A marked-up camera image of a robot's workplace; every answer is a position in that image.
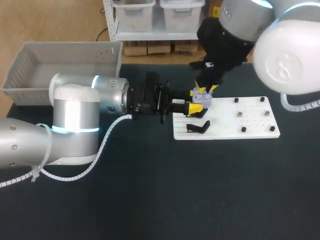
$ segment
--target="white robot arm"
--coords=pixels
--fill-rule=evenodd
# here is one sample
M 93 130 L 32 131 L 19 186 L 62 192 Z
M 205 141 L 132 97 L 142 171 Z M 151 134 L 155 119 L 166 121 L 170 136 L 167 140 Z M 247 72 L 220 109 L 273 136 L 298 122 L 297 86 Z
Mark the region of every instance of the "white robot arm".
M 320 105 L 315 101 L 291 106 L 285 95 L 320 91 L 319 0 L 224 0 L 218 21 L 206 21 L 211 21 L 207 25 L 212 38 L 206 23 L 198 37 L 207 52 L 206 61 L 215 69 L 210 77 L 199 76 L 200 87 L 219 84 L 223 73 L 240 65 L 255 45 L 254 69 L 265 85 L 282 94 L 287 110 L 300 112 Z

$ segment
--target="white pegboard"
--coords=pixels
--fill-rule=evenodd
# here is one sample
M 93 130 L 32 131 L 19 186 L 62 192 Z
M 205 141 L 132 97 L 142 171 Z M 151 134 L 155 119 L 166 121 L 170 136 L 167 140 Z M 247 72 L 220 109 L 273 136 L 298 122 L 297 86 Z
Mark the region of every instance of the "white pegboard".
M 174 103 L 184 100 L 174 99 Z M 187 124 L 202 127 L 210 120 L 210 127 L 204 134 L 187 131 Z M 226 140 L 226 139 L 274 139 L 280 131 L 269 100 L 264 97 L 213 98 L 212 105 L 202 119 L 173 113 L 173 135 L 176 140 Z

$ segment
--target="black bracket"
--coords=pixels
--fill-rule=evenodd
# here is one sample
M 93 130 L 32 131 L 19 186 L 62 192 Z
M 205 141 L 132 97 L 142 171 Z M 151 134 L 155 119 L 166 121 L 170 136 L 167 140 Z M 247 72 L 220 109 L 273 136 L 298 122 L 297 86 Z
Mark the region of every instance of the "black bracket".
M 198 134 L 205 134 L 208 128 L 210 127 L 210 121 L 206 121 L 203 126 L 196 126 L 193 124 L 187 124 L 186 129 L 188 133 L 198 133 Z

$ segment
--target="wire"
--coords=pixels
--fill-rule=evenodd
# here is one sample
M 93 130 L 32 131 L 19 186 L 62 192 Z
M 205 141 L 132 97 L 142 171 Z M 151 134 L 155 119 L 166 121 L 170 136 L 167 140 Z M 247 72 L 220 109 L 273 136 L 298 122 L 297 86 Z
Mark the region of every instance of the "wire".
M 117 118 L 112 124 L 111 126 L 109 127 L 109 129 L 106 131 L 106 134 L 102 140 L 102 143 L 101 143 L 101 146 L 99 148 L 99 151 L 98 153 L 96 154 L 93 162 L 91 163 L 91 165 L 81 174 L 77 175 L 77 176 L 73 176 L 73 177 L 62 177 L 62 176 L 56 176 L 56 175 L 53 175 L 49 172 L 47 172 L 46 170 L 44 170 L 43 168 L 41 169 L 41 172 L 46 175 L 47 177 L 51 178 L 51 179 L 55 179 L 55 180 L 58 180 L 58 181 L 63 181 L 63 182 L 71 182 L 71 181 L 75 181 L 75 180 L 78 180 L 78 179 L 81 179 L 83 178 L 85 175 L 87 175 L 93 168 L 94 166 L 96 165 L 97 161 L 99 160 L 99 157 L 106 145 L 106 142 L 108 140 L 108 137 L 111 133 L 111 131 L 114 129 L 114 127 L 119 123 L 121 122 L 122 120 L 126 120 L 126 119 L 132 119 L 132 115 L 124 115 L 124 116 L 121 116 L 119 118 Z
M 25 175 L 18 176 L 18 177 L 14 178 L 14 179 L 11 179 L 11 180 L 9 180 L 9 181 L 1 182 L 1 183 L 0 183 L 0 188 L 3 188 L 3 187 L 6 187 L 6 186 L 9 186 L 9 185 L 11 185 L 11 184 L 16 184 L 16 183 L 18 183 L 18 182 L 21 182 L 21 181 L 23 181 L 23 180 L 26 180 L 26 179 L 32 177 L 32 175 L 33 175 L 35 172 L 36 172 L 36 170 L 33 169 L 32 171 L 28 172 L 28 173 L 25 174 Z
M 317 101 L 309 102 L 302 105 L 291 105 L 288 103 L 287 95 L 284 93 L 281 93 L 280 95 L 281 104 L 282 106 L 290 111 L 290 112 L 304 112 L 310 109 L 316 109 L 320 107 L 320 99 Z
M 102 7 L 102 8 L 100 9 L 100 13 L 101 13 L 101 14 L 104 14 L 104 13 L 105 13 L 105 8 L 104 8 L 104 7 Z M 108 27 L 106 27 L 105 29 L 103 29 L 103 30 L 98 34 L 98 36 L 97 36 L 96 39 L 95 39 L 96 42 L 98 42 L 98 39 L 99 39 L 99 37 L 101 36 L 101 34 L 103 34 L 107 29 L 108 29 Z
M 103 34 L 106 30 L 108 30 L 108 27 L 106 27 L 105 29 L 103 29 L 100 33 L 99 33 L 99 35 L 96 37 L 96 42 L 98 41 L 98 39 L 99 39 L 99 37 L 101 36 L 101 34 Z

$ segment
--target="dark table surface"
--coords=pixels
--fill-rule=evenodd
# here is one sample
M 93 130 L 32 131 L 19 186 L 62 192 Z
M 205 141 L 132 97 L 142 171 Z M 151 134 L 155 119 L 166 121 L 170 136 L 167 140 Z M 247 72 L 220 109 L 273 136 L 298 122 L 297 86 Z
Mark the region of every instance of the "dark table surface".
M 120 76 L 134 85 L 147 71 L 184 90 L 197 74 L 186 65 L 124 64 Z M 171 117 L 163 125 L 158 116 L 126 120 L 86 177 L 59 182 L 41 175 L 0 189 L 0 238 L 320 239 L 320 110 L 284 110 L 249 64 L 228 73 L 215 96 L 267 96 L 280 138 L 177 141 Z M 51 107 L 13 106 L 8 117 L 51 125 L 52 115 Z M 100 140 L 114 119 L 101 116 Z M 65 177 L 85 168 L 46 167 Z M 0 181 L 29 170 L 1 170 Z

